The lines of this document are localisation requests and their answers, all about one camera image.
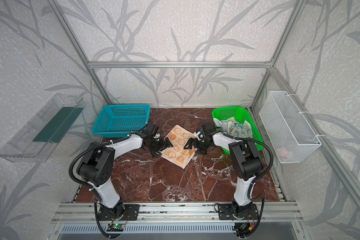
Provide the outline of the orange bunny towel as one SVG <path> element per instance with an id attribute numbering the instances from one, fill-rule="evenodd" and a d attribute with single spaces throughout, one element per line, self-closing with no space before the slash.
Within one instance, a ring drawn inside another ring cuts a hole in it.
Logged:
<path id="1" fill-rule="evenodd" d="M 196 136 L 179 125 L 175 125 L 166 135 L 173 147 L 162 151 L 162 157 L 171 163 L 185 169 L 197 149 L 186 150 L 184 146 L 189 139 Z"/>

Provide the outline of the teal plastic basket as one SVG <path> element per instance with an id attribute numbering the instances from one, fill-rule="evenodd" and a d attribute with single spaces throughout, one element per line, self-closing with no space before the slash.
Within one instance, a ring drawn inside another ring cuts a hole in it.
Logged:
<path id="1" fill-rule="evenodd" d="M 150 118 L 149 105 L 107 105 L 99 113 L 92 134 L 103 138 L 124 138 L 142 129 Z"/>

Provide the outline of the green plastic basket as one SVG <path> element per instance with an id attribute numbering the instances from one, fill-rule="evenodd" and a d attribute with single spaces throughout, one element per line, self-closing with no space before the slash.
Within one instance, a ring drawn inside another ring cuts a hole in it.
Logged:
<path id="1" fill-rule="evenodd" d="M 230 118 L 235 118 L 235 120 L 237 120 L 240 124 L 243 124 L 243 123 L 245 123 L 245 121 L 247 121 L 251 125 L 253 138 L 262 143 L 264 142 L 250 113 L 245 108 L 242 108 L 242 107 L 217 108 L 217 109 L 213 110 L 212 117 L 219 121 L 225 121 Z"/>

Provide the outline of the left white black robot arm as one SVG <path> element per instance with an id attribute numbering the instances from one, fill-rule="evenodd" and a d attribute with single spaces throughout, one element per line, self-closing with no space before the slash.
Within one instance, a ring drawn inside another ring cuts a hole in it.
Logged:
<path id="1" fill-rule="evenodd" d="M 101 209 L 118 218 L 124 211 L 123 200 L 111 180 L 114 160 L 128 152 L 147 147 L 153 158 L 160 157 L 173 147 L 169 138 L 160 137 L 159 127 L 147 123 L 142 129 L 126 137 L 106 143 L 93 142 L 74 158 L 69 166 L 70 178 L 93 191 Z"/>

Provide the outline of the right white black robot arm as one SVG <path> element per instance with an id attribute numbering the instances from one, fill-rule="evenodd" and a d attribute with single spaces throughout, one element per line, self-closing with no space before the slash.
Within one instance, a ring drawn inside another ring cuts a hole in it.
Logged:
<path id="1" fill-rule="evenodd" d="M 206 155 L 210 147 L 221 147 L 230 151 L 233 168 L 238 177 L 232 200 L 232 209 L 236 216 L 249 211 L 256 199 L 265 200 L 263 195 L 252 197 L 252 193 L 256 181 L 266 175 L 273 166 L 274 154 L 267 145 L 251 138 L 228 135 L 219 127 L 206 123 L 195 138 L 188 139 L 184 149 L 195 149 L 196 154 Z"/>

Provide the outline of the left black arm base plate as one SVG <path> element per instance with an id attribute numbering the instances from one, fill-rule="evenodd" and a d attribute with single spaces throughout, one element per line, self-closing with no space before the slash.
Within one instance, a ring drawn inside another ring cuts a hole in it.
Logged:
<path id="1" fill-rule="evenodd" d="M 100 221 L 136 221 L 140 205 L 116 205 L 110 209 L 100 205 L 98 219 Z"/>

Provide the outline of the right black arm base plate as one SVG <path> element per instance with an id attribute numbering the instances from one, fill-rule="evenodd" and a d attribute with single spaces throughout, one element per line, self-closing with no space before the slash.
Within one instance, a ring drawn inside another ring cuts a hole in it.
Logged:
<path id="1" fill-rule="evenodd" d="M 219 220 L 258 220 L 259 213 L 256 204 L 250 203 L 245 206 L 236 206 L 234 203 L 215 204 L 215 210 L 219 215 Z"/>

